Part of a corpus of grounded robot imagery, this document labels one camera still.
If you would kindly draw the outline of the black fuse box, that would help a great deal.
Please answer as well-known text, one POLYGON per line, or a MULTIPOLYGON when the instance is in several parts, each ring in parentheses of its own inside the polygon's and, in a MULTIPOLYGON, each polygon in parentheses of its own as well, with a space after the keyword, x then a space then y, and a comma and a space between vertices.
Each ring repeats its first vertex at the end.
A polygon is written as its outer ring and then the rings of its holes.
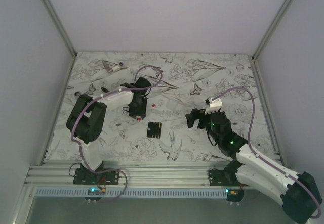
POLYGON ((146 136, 148 138, 160 139, 161 128, 160 129, 157 128, 158 123, 161 123, 161 122, 149 122, 148 123, 147 134, 146 134, 146 136))

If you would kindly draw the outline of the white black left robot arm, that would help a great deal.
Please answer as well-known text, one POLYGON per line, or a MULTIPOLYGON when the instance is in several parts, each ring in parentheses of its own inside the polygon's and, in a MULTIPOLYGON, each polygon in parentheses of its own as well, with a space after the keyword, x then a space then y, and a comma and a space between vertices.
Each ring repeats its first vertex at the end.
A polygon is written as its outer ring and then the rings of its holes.
POLYGON ((128 115, 136 120, 146 117, 147 91, 151 83, 139 77, 135 83, 124 83, 115 91, 97 98, 82 94, 67 120, 66 127, 71 132, 71 140, 79 145, 81 166, 87 169, 85 178, 91 184, 103 180, 103 161, 99 154, 97 138, 100 136, 106 111, 126 106, 128 115))

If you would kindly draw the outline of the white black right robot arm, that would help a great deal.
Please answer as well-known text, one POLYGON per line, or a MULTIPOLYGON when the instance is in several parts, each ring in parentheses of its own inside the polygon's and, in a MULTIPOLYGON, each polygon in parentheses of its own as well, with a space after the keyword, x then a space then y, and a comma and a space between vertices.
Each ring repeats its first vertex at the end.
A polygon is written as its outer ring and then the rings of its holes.
POLYGON ((193 109, 186 114, 187 126, 205 129, 221 153, 232 161, 226 166, 227 184, 250 186, 279 204, 295 223, 307 223, 322 214, 322 197, 312 175, 290 170, 252 148, 248 140, 235 133, 225 112, 206 114, 193 109))

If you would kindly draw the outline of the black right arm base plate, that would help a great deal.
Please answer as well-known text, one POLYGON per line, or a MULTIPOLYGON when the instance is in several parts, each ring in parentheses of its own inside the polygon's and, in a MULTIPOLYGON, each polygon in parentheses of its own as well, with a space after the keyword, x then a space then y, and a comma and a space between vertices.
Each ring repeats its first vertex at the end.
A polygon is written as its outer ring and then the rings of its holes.
POLYGON ((229 170, 219 170, 219 169, 210 169, 208 170, 208 180, 210 186, 223 186, 223 187, 239 187, 241 183, 238 178, 236 177, 236 174, 240 173, 240 171, 237 172, 231 172, 229 170))

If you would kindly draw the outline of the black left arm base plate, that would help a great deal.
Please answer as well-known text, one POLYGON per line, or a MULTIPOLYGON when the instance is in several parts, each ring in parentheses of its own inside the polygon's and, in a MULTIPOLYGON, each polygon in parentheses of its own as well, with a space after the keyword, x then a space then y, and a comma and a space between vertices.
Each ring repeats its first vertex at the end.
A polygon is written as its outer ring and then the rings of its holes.
POLYGON ((81 165, 75 170, 73 184, 75 185, 117 185, 119 180, 118 171, 109 171, 95 174, 81 165))

